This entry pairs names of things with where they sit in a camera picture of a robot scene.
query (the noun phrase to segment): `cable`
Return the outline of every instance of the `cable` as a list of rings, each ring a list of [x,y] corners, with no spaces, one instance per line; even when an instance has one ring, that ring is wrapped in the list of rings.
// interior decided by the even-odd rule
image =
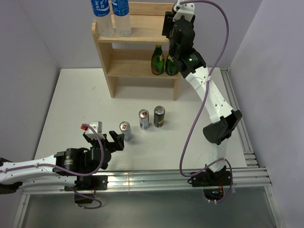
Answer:
[[[219,54],[217,60],[215,61],[213,67],[211,68],[211,70],[209,71],[209,74],[208,76],[211,76],[214,68],[217,66],[217,64],[219,63],[220,59],[222,58],[223,54],[224,54],[224,51],[226,49],[226,46],[227,46],[227,42],[228,42],[228,37],[229,37],[229,23],[228,23],[228,18],[224,12],[224,10],[216,3],[212,2],[212,1],[208,1],[208,0],[189,0],[189,1],[182,1],[180,4],[183,5],[183,4],[189,4],[189,3],[195,3],[195,2],[202,2],[202,3],[207,3],[207,4],[210,4],[210,5],[213,5],[215,6],[216,8],[218,8],[218,10],[222,13],[224,19],[225,19],[225,23],[226,23],[226,38],[225,38],[225,42],[224,42],[224,45],[223,45],[223,48],[222,48],[222,51],[221,53]],[[206,103],[206,100],[207,100],[207,96],[208,96],[208,92],[209,92],[209,81],[207,81],[206,83],[206,92],[205,92],[205,96],[204,96],[204,99],[203,99],[203,102],[201,104],[201,107],[199,109],[199,112],[197,114],[197,116],[195,117],[194,119],[194,122],[192,124],[192,127],[189,131],[189,134],[188,134],[188,137],[187,137],[187,140],[185,142],[185,145],[184,145],[184,148],[183,148],[183,151],[181,153],[181,157],[180,157],[180,173],[182,176],[184,177],[193,177],[193,176],[196,176],[200,173],[202,173],[203,171],[205,171],[207,168],[209,168],[210,166],[212,166],[213,164],[219,162],[219,161],[222,161],[222,160],[225,160],[227,162],[227,164],[229,165],[229,168],[230,168],[230,173],[231,173],[231,182],[230,182],[230,187],[229,187],[229,190],[228,192],[231,192],[231,188],[232,188],[232,185],[233,185],[233,179],[232,179],[232,168],[231,168],[231,165],[230,163],[228,162],[227,159],[225,158],[219,158],[217,160],[215,160],[214,162],[210,163],[208,166],[206,166],[205,168],[201,169],[200,171],[194,173],[194,174],[185,174],[183,171],[182,171],[182,162],[183,162],[183,159],[184,159],[184,156],[185,156],[185,153],[186,153],[186,149],[187,149],[187,146],[189,144],[189,141],[190,141],[190,138],[192,136],[192,133],[193,133],[193,130],[194,130],[194,127],[197,123],[197,121],[199,120],[199,117],[200,117],[200,114],[201,112],[203,111],[203,108],[205,106],[205,103]],[[218,202],[222,201],[225,197],[227,196],[227,194],[225,194],[225,196],[219,200]]]
[[[69,188],[70,188],[76,195],[81,196],[81,197],[84,197],[84,198],[87,198],[87,199],[89,199],[89,200],[96,201],[96,202],[99,203],[99,205],[96,206],[96,207],[84,207],[84,206],[82,206],[82,205],[80,205],[80,204],[77,204],[78,207],[83,208],[83,209],[97,209],[97,208],[100,208],[100,207],[101,207],[102,203],[101,203],[100,200],[98,200],[98,199],[96,199],[96,198],[93,198],[93,197],[89,197],[89,196],[83,195],[83,194],[79,193],[78,191],[76,191],[76,190],[75,190],[74,188],[72,188],[72,187],[69,187]]]
[[[70,170],[67,170],[65,168],[62,168],[60,166],[57,166],[57,165],[53,165],[53,164],[48,164],[48,163],[38,163],[37,165],[25,165],[25,166],[20,166],[20,167],[15,167],[15,168],[10,168],[10,169],[6,169],[6,170],[0,170],[0,173],[1,172],[7,172],[7,171],[13,171],[13,170],[21,170],[21,169],[26,169],[26,168],[32,168],[32,167],[40,167],[40,166],[50,166],[50,167],[53,167],[53,168],[56,168],[56,169],[59,169],[61,171],[64,171],[64,172],[67,172],[69,174],[72,174],[72,175],[75,175],[75,176],[81,176],[81,177],[88,177],[88,176],[91,176],[95,173],[98,172],[98,170],[100,169],[100,167],[103,165],[104,163],[104,155],[105,155],[105,152],[104,152],[104,148],[103,148],[103,145],[99,139],[99,135],[97,134],[97,132],[93,129],[93,127],[91,127],[90,125],[88,124],[83,124],[83,126],[86,126],[88,127],[92,132],[93,134],[96,136],[97,138],[97,141],[99,143],[99,146],[100,146],[100,152],[101,152],[101,159],[100,159],[100,162],[99,162],[99,165],[97,166],[97,168],[90,172],[90,173],[78,173],[78,172],[73,172],[73,171],[70,171]]]

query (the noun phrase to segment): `tabletop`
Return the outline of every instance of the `tabletop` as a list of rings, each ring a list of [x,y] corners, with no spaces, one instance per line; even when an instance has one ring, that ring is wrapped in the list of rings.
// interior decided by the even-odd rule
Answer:
[[[211,78],[224,98],[228,95],[219,68]],[[180,96],[173,101],[173,80],[120,78],[115,98],[111,98],[102,69],[62,69],[38,144],[35,159],[65,151],[89,147],[82,136],[82,123],[101,121],[103,133],[119,131],[128,121],[133,138],[124,150],[112,154],[107,171],[173,170],[179,168],[180,155],[201,100],[186,80],[180,84]],[[164,125],[153,125],[153,111],[158,105],[166,109]],[[138,112],[150,112],[150,127],[139,127]],[[202,128],[210,124],[206,109],[194,129],[184,158],[184,169],[205,166],[211,147]],[[227,145],[227,156],[233,168],[246,168],[238,131]]]

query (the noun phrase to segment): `wooden shelf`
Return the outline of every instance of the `wooden shelf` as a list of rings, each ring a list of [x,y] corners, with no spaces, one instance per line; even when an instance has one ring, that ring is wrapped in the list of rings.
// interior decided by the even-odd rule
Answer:
[[[115,97],[119,77],[141,77],[173,79],[173,100],[176,100],[181,76],[169,76],[166,73],[159,76],[152,74],[153,50],[113,49],[112,45],[112,43],[168,44],[169,40],[162,36],[162,27],[165,12],[171,11],[173,4],[129,2],[129,7],[132,31],[127,37],[121,37],[116,32],[111,37],[102,37],[98,33],[96,21],[92,24],[92,35],[111,97]],[[168,52],[164,51],[164,55],[167,57]]]
[[[152,54],[153,50],[113,49],[107,75],[113,77],[178,78],[177,75],[169,76],[166,72],[159,76],[152,74]],[[168,52],[164,51],[164,56],[167,57],[167,55]]]
[[[98,42],[137,43],[137,44],[168,44],[169,40],[162,36],[164,16],[130,15],[131,34],[121,37],[116,32],[110,37],[98,37]]]

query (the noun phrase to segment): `black can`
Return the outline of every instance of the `black can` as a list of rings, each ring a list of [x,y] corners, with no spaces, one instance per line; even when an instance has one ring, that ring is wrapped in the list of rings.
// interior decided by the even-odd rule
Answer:
[[[155,127],[162,127],[163,121],[165,119],[165,108],[162,106],[157,106],[154,109],[154,126]]]

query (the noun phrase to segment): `bottle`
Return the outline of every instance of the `bottle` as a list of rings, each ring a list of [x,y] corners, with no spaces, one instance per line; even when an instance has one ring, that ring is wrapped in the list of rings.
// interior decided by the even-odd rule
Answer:
[[[179,72],[170,55],[167,56],[165,68],[167,75],[170,76],[174,76]]]
[[[112,8],[119,36],[126,37],[131,34],[131,23],[128,0],[112,0]]]
[[[91,0],[93,12],[97,21],[98,32],[102,37],[110,37],[114,34],[110,14],[109,0]]]
[[[151,58],[151,71],[155,75],[161,75],[165,68],[165,59],[163,57],[162,46],[156,45]]]

